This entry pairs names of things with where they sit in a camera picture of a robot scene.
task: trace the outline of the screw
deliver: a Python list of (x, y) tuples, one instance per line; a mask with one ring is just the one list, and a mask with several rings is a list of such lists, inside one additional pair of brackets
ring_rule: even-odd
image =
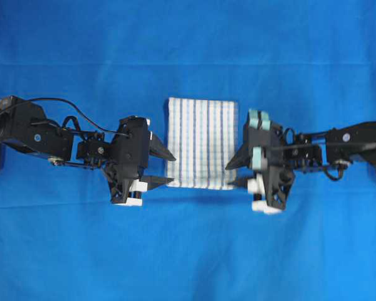
[(351, 135), (349, 133), (345, 133), (343, 135), (343, 141), (348, 142), (351, 139)]

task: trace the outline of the striped towel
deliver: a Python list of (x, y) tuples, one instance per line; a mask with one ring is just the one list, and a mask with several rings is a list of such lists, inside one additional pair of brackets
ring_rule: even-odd
[(232, 189), (236, 171), (224, 168), (235, 152), (237, 103), (169, 98), (167, 163), (172, 187)]

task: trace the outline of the black cable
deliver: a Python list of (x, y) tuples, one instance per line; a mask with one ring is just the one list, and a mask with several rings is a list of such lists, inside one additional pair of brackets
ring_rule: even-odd
[(80, 132), (79, 133), (79, 136), (81, 137), (82, 140), (86, 141), (86, 138), (85, 136), (83, 135), (83, 133), (81, 133), (81, 127), (80, 127), (80, 124), (78, 122), (78, 119), (75, 117), (75, 116), (67, 116), (65, 117), (64, 121), (63, 121), (63, 128), (66, 128), (67, 126), (67, 123), (72, 120), (73, 124), (74, 124), (74, 128), (77, 132)]
[(327, 169), (326, 167), (324, 167), (322, 170), (323, 170), (323, 172), (325, 173), (325, 175), (326, 175), (330, 180), (332, 180), (332, 181), (334, 181), (334, 182), (337, 182), (337, 181), (341, 180), (341, 179), (343, 178), (343, 176), (344, 176), (344, 169), (342, 169), (342, 168), (337, 169), (337, 171), (338, 171), (338, 177), (335, 177), (335, 176), (333, 176), (332, 174), (330, 174), (330, 173), (328, 172), (328, 169)]
[(313, 147), (314, 145), (325, 145), (325, 146), (362, 146), (365, 144), (376, 145), (376, 142), (315, 142), (313, 144), (293, 144), (285, 146), (264, 146), (273, 150), (285, 150), (285, 149), (304, 149), (307, 147)]
[(25, 100), (23, 102), (15, 103), (14, 105), (10, 105), (8, 108), (5, 108), (4, 110), (2, 110), (0, 112), (0, 116), (3, 115), (4, 113), (6, 113), (7, 111), (10, 111), (10, 110), (12, 110), (12, 109), (14, 109), (16, 107), (19, 107), (20, 105), (24, 105), (24, 104), (31, 103), (31, 102), (40, 102), (40, 101), (53, 101), (53, 102), (64, 102), (64, 103), (67, 103), (68, 105), (72, 106), (87, 122), (89, 122), (90, 124), (92, 124), (97, 129), (101, 130), (102, 132), (109, 133), (109, 134), (120, 135), (120, 136), (130, 137), (128, 134), (119, 133), (119, 132), (115, 132), (113, 130), (107, 130), (107, 129), (104, 129), (103, 127), (100, 127), (99, 125), (97, 125), (96, 123), (94, 123), (94, 121), (90, 120), (74, 103), (70, 102), (69, 100), (62, 99), (62, 98), (39, 97), (39, 98), (32, 98), (32, 99), (29, 99), (29, 100)]
[(55, 127), (61, 128), (60, 124), (58, 124), (57, 121), (52, 120), (52, 119), (43, 119), (43, 120), (31, 122), (31, 125), (40, 125), (40, 124), (51, 124), (51, 125), (54, 125)]

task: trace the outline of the folded towel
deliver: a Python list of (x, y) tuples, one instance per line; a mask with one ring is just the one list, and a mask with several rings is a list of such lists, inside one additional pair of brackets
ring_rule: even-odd
[(237, 103), (169, 98), (167, 148), (177, 158), (167, 163), (172, 187), (232, 189), (236, 171), (225, 167), (237, 136)]

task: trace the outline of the blue backdrop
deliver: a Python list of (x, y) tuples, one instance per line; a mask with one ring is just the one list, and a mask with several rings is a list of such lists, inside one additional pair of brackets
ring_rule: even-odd
[[(237, 101), (241, 141), (249, 108), (297, 131), (376, 120), (376, 0), (0, 0), (6, 95), (63, 97), (109, 129), (145, 116), (161, 138), (169, 96)], [(288, 209), (263, 216), (238, 190), (112, 206), (100, 172), (7, 151), (0, 300), (340, 299), (376, 300), (366, 164), (338, 183), (299, 174)]]

